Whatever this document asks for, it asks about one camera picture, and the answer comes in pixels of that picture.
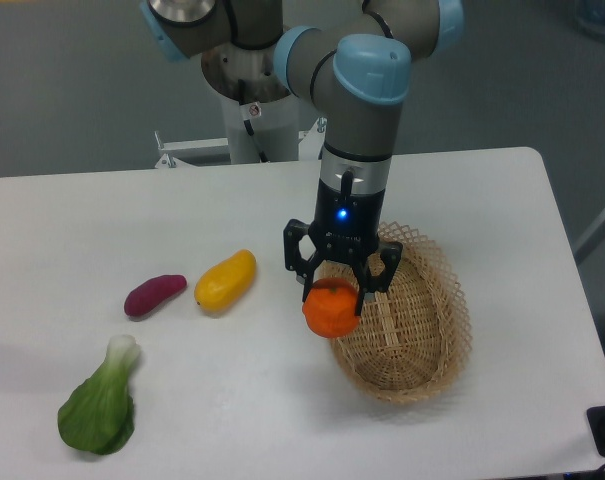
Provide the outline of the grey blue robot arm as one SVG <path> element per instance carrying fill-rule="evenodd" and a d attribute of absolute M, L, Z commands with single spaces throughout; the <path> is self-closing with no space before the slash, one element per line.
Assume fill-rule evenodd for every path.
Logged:
<path fill-rule="evenodd" d="M 144 1 L 164 55 L 193 57 L 220 99 L 235 164 L 295 160 L 297 104 L 327 120 L 312 222 L 284 229 L 284 261 L 311 286 L 330 261 L 350 267 L 359 301 L 386 291 L 402 249 L 378 224 L 414 61 L 454 44 L 458 1 L 365 1 L 360 15 L 321 30 L 286 27 L 279 1 Z"/>

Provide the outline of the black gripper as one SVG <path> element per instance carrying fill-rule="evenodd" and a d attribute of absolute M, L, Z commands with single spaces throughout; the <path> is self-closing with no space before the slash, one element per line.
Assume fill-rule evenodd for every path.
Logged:
<path fill-rule="evenodd" d="M 376 292 L 388 291 L 402 259 L 403 245 L 397 241 L 378 239 L 378 224 L 385 191 L 371 195 L 341 192 L 319 181 L 316 208 L 312 223 L 291 219 L 283 231 L 284 263 L 294 272 L 305 289 L 313 285 L 315 272 L 323 260 L 351 264 L 357 280 L 358 293 L 354 313 L 360 316 L 367 298 Z M 316 250 L 304 259 L 300 242 L 310 236 Z M 376 252 L 384 268 L 376 275 L 371 273 L 368 257 Z"/>

